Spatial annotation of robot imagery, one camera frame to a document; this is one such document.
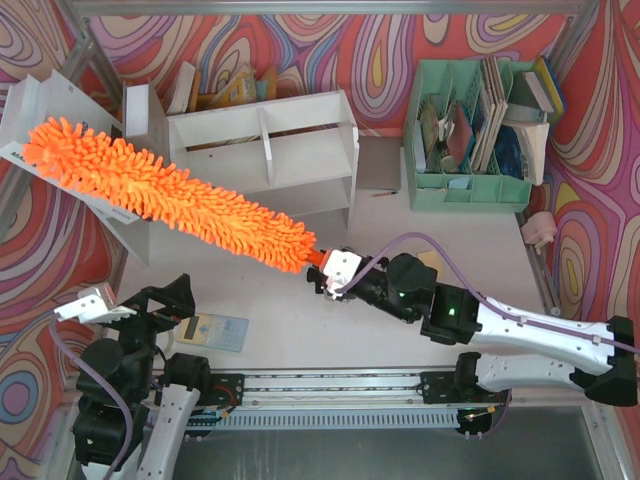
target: green organizer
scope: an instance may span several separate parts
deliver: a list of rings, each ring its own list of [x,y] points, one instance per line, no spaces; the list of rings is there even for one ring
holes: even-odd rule
[[[521,212],[529,203],[531,184],[502,175],[492,154],[487,173],[417,173],[413,155],[414,127],[420,107],[431,94],[444,94],[443,105],[452,93],[467,112],[475,112],[480,95],[482,72],[480,60],[420,60],[411,90],[409,111],[404,125],[404,156],[407,164],[409,198],[413,210],[432,212]],[[513,75],[531,70],[532,63],[498,61],[505,96],[509,97]],[[437,112],[441,118],[444,112]],[[469,178],[466,190],[449,189],[455,178]]]

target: psychedelic patterned backdrop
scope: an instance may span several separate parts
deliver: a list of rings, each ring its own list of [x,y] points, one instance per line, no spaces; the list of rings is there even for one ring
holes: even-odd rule
[[[27,74],[46,79],[72,45],[48,0],[0,0],[0,108],[10,84]],[[90,72],[83,79],[87,85],[99,87]],[[0,160],[0,188],[9,187],[8,169]],[[71,366],[53,348],[47,312],[87,284],[113,281],[122,254],[83,204],[33,180],[0,245],[0,478],[40,473],[50,420],[69,383]],[[75,323],[61,330],[76,350],[92,338]]]
[[[489,53],[531,60],[565,17],[535,15],[243,15],[93,18],[123,79],[150,78],[162,95],[183,61],[219,91],[250,63],[278,69],[278,96],[344,89],[366,132],[400,136],[417,61]]]
[[[560,72],[569,108],[532,202],[555,214],[548,262],[565,314],[624,315],[640,339],[640,1],[603,2],[593,23]],[[619,413],[640,452],[640,408]]]

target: gray floor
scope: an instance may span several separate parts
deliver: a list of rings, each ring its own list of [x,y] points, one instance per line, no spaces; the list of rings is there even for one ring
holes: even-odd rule
[[[599,479],[579,409],[512,409],[495,436],[444,430],[220,432],[185,445],[174,478]]]

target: red wire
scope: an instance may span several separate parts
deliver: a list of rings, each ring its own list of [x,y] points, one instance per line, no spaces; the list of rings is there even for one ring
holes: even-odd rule
[[[222,390],[223,392],[226,392],[227,395],[229,395],[229,398],[231,398],[231,405],[235,406],[238,404],[238,402],[236,401],[236,397],[233,393],[231,393],[231,390],[229,390],[227,387],[223,387],[222,385],[216,385],[215,387],[213,387],[214,390]]]

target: white organizer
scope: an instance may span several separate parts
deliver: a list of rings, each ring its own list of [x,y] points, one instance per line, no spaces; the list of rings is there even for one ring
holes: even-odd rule
[[[351,219],[358,128],[343,91],[168,117],[171,160],[191,177],[302,217],[342,210]],[[273,134],[290,132],[273,137]],[[188,147],[258,140],[188,152]]]

